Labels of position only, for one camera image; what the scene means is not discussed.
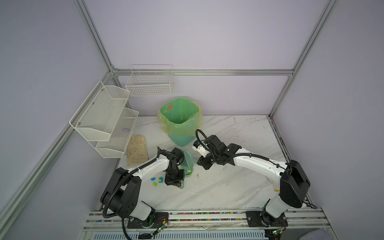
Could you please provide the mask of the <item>green plastic dustpan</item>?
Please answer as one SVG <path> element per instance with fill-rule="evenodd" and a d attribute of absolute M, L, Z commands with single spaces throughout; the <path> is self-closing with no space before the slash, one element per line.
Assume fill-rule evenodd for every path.
<path fill-rule="evenodd" d="M 180 163 L 180 169 L 181 170 L 191 169 L 193 171 L 194 164 L 196 163 L 196 161 L 194 160 L 194 158 L 192 157 L 192 155 L 189 152 L 187 152 L 187 151 L 182 151 L 182 152 L 184 154 L 184 158 L 182 159 L 182 161 Z M 180 189 L 184 188 L 186 178 L 190 177 L 191 175 L 192 175 L 192 173 L 188 176 L 185 175 L 184 185 L 180 186 Z"/>

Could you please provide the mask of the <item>robot right arm white black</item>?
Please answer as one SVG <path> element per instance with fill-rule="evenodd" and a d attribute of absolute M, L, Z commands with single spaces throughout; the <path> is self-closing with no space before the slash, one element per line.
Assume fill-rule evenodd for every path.
<path fill-rule="evenodd" d="M 300 209 L 304 205 L 311 209 L 317 206 L 305 201 L 311 182 L 297 161 L 279 162 L 247 151 L 236 144 L 225 145 L 217 136 L 207 137 L 197 129 L 197 140 L 193 149 L 201 156 L 198 165 L 209 170 L 213 164 L 243 167 L 261 174 L 275 184 L 278 193 L 269 199 L 260 213 L 260 221 L 270 226 L 289 208 Z"/>

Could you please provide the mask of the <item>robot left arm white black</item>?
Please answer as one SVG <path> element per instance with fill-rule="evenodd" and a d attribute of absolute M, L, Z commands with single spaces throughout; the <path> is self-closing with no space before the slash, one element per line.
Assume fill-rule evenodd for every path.
<path fill-rule="evenodd" d="M 126 170 L 114 171 L 100 199 L 103 205 L 102 216 L 105 219 L 120 217 L 125 220 L 134 218 L 151 225 L 155 218 L 155 209 L 139 201 L 142 183 L 164 172 L 167 186 L 182 188 L 185 172 L 180 164 L 185 159 L 182 150 L 174 148 L 166 151 L 158 148 L 157 155 L 144 164 Z"/>

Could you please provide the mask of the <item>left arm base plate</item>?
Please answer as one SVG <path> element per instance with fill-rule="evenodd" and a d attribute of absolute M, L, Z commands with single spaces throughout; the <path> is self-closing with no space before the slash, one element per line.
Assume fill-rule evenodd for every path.
<path fill-rule="evenodd" d="M 146 220 L 140 220 L 138 218 L 130 218 L 125 220 L 125 226 L 127 229 L 158 229 L 164 225 L 164 222 L 168 222 L 169 213 L 167 212 L 155 212 L 149 215 Z"/>

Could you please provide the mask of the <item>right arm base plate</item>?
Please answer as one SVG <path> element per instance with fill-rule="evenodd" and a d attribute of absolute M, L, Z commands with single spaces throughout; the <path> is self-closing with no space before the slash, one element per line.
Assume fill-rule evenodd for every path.
<path fill-rule="evenodd" d="M 278 218 L 270 216 L 265 211 L 247 211 L 246 220 L 249 227 L 287 227 L 288 222 L 284 214 L 281 214 Z"/>

